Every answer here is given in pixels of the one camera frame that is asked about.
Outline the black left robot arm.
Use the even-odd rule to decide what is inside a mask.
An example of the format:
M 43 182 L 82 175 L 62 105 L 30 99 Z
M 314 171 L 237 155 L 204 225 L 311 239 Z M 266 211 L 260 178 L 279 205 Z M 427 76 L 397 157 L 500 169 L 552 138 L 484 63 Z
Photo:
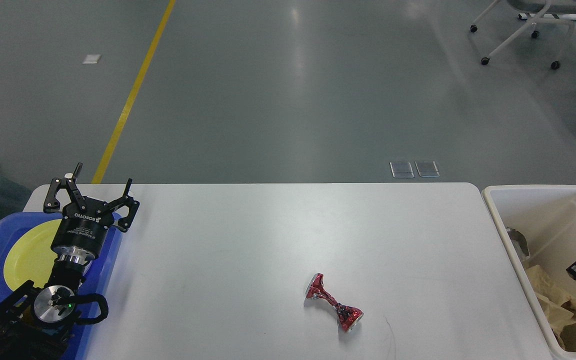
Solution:
M 140 203 L 132 178 L 111 201 L 82 194 L 81 170 L 79 162 L 50 182 L 43 212 L 60 216 L 50 242 L 54 262 L 43 284 L 28 279 L 0 301 L 0 360 L 60 360 L 84 345 L 84 327 L 109 316 L 104 291 L 112 257 Z

